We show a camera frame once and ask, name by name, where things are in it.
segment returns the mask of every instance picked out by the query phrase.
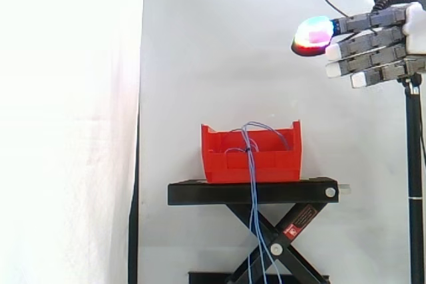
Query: white wall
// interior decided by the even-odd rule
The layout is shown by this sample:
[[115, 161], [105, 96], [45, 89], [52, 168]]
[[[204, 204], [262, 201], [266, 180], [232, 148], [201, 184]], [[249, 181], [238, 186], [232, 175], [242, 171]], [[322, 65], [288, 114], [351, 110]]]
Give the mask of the white wall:
[[[370, 0], [334, 0], [348, 13]], [[142, 39], [141, 283], [233, 271], [254, 244], [222, 206], [168, 207], [171, 182], [201, 178], [200, 124], [302, 121], [305, 177], [351, 184], [295, 246], [333, 284], [408, 283], [403, 89], [351, 89], [323, 57], [290, 51], [298, 24], [338, 17], [322, 0], [145, 0]], [[281, 206], [264, 208], [281, 216]]]

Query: black scissor lift table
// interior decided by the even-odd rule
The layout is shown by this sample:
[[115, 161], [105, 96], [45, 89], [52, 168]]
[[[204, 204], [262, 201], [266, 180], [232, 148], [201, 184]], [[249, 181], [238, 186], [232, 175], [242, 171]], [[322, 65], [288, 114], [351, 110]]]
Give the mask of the black scissor lift table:
[[[258, 184], [258, 204], [293, 204], [291, 210], [274, 226], [259, 213], [260, 229], [266, 246], [275, 261], [280, 261], [291, 275], [281, 275], [285, 284], [330, 284], [329, 277], [320, 275], [293, 247], [292, 242], [328, 203], [338, 203], [339, 186], [329, 178], [298, 182]], [[226, 205], [250, 228], [252, 198], [250, 184], [207, 184], [190, 180], [168, 186], [168, 205]], [[265, 268], [272, 262], [262, 250]], [[248, 258], [233, 274], [189, 272], [189, 284], [249, 284]], [[263, 283], [260, 250], [250, 255], [252, 283]], [[269, 284], [278, 284], [276, 275], [268, 276]]]

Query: white fingertip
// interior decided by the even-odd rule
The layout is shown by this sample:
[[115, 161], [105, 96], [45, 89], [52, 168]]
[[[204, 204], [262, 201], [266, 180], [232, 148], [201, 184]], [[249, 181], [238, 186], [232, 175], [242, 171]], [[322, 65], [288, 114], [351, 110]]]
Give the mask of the white fingertip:
[[335, 43], [334, 45], [330, 45], [325, 49], [325, 56], [328, 61], [337, 61], [341, 59], [341, 51], [340, 46]]
[[364, 72], [351, 75], [352, 88], [364, 88], [367, 86], [367, 79]]
[[335, 78], [341, 76], [341, 69], [339, 63], [329, 63], [325, 66], [325, 71], [329, 78]]

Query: bolt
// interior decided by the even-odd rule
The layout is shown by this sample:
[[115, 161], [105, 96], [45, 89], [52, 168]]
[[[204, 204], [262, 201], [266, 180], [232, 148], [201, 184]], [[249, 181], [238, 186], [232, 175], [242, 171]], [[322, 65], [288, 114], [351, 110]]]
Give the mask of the bolt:
[[326, 194], [326, 196], [328, 197], [328, 198], [334, 198], [335, 197], [335, 188], [328, 188], [326, 191], [325, 191], [325, 194]]
[[271, 253], [274, 254], [275, 256], [279, 256], [282, 254], [283, 248], [280, 244], [272, 244], [271, 246]]

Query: red plastic bin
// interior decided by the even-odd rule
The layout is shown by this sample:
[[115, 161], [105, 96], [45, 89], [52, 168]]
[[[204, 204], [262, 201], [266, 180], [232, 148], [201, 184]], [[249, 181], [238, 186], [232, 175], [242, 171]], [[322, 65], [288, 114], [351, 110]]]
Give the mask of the red plastic bin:
[[[250, 183], [247, 153], [231, 148], [245, 149], [246, 144], [239, 131], [215, 132], [202, 125], [202, 159], [208, 183]], [[289, 150], [282, 139], [269, 130], [249, 131], [259, 152], [253, 151], [257, 182], [289, 182], [300, 179], [302, 164], [302, 135], [300, 121], [293, 128], [277, 129], [287, 140]]]

